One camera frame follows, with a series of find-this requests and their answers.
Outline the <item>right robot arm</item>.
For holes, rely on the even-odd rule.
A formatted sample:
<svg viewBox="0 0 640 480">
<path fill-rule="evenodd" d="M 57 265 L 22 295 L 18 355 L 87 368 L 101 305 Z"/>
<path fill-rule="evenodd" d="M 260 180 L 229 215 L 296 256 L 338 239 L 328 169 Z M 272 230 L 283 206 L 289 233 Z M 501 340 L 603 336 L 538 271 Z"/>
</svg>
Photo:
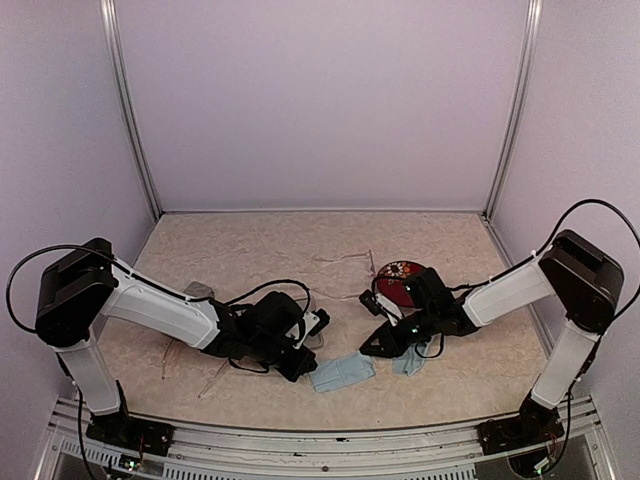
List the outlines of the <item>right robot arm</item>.
<svg viewBox="0 0 640 480">
<path fill-rule="evenodd" d="M 436 335 L 470 335 L 547 297 L 557 298 L 565 308 L 565 328 L 517 415 L 478 425 L 481 448 L 490 455 L 564 434 L 569 425 L 560 420 L 558 406 L 589 368 L 599 340 L 616 317 L 624 273 L 609 255 L 564 230 L 542 252 L 481 287 L 466 288 L 460 296 L 433 268 L 383 279 L 408 300 L 396 304 L 378 287 L 360 295 L 360 303 L 372 315 L 386 319 L 360 347 L 361 354 L 373 357 L 398 358 Z"/>
</svg>

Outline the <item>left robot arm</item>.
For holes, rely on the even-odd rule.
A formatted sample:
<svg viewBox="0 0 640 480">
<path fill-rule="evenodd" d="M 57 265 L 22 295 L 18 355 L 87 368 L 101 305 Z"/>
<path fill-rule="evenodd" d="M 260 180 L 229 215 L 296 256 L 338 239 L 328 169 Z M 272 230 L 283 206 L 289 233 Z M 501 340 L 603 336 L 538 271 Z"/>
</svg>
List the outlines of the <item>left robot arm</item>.
<svg viewBox="0 0 640 480">
<path fill-rule="evenodd" d="M 314 309 L 310 294 L 296 301 L 277 291 L 280 283 L 273 280 L 255 304 L 245 295 L 222 302 L 213 294 L 197 297 L 153 281 L 114 256 L 104 238 L 60 248 L 65 256 L 42 273 L 35 323 L 20 328 L 49 345 L 75 382 L 90 411 L 82 432 L 92 440 L 164 456 L 174 432 L 168 423 L 129 413 L 123 387 L 92 336 L 98 318 L 157 331 L 232 368 L 250 359 L 257 365 L 254 373 L 276 371 L 290 382 L 317 367 L 306 341 L 330 317 Z"/>
</svg>

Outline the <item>pink glasses case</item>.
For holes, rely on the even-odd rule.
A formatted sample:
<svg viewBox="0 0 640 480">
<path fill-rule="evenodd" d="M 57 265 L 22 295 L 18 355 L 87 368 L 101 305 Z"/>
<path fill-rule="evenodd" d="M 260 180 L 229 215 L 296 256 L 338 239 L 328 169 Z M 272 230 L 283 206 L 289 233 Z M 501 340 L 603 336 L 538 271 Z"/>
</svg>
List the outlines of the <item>pink glasses case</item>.
<svg viewBox="0 0 640 480">
<path fill-rule="evenodd" d="M 304 307 L 306 300 L 304 298 L 298 298 L 298 299 L 295 299 L 295 301 L 299 304 L 299 306 Z M 310 309 L 314 310 L 315 308 L 316 308 L 316 300 L 312 295 L 311 302 L 310 302 Z M 310 335 L 309 333 L 307 333 L 307 336 L 305 337 L 303 345 L 307 346 L 311 350 L 317 350 L 322 348 L 324 345 L 323 334 L 321 333 L 321 331 L 316 332 L 315 335 Z"/>
</svg>

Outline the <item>red lens sunglasses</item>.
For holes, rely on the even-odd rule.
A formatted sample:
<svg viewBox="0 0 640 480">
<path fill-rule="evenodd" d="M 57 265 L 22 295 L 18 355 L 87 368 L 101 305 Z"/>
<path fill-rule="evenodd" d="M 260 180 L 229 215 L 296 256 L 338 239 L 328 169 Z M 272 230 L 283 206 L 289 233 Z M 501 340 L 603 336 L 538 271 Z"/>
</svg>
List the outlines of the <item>red lens sunglasses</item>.
<svg viewBox="0 0 640 480">
<path fill-rule="evenodd" d="M 166 380 L 173 366 L 179 365 L 178 357 L 186 346 L 176 339 L 171 339 L 164 349 L 162 359 L 159 363 L 161 368 L 161 379 Z M 225 359 L 219 362 L 215 368 L 209 369 L 204 374 L 205 383 L 197 394 L 197 399 L 205 398 L 208 392 L 220 381 L 231 367 L 230 360 Z"/>
</svg>

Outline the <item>large blue cleaning cloth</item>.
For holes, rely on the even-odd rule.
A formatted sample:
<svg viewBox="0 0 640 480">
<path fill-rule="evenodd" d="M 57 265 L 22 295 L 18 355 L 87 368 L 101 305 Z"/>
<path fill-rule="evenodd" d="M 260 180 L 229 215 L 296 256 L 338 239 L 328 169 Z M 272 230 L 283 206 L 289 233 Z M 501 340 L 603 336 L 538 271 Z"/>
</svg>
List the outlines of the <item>large blue cleaning cloth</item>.
<svg viewBox="0 0 640 480">
<path fill-rule="evenodd" d="M 374 362 L 370 356 L 356 352 L 319 364 L 309 376 L 317 393 L 327 393 L 374 377 Z"/>
</svg>

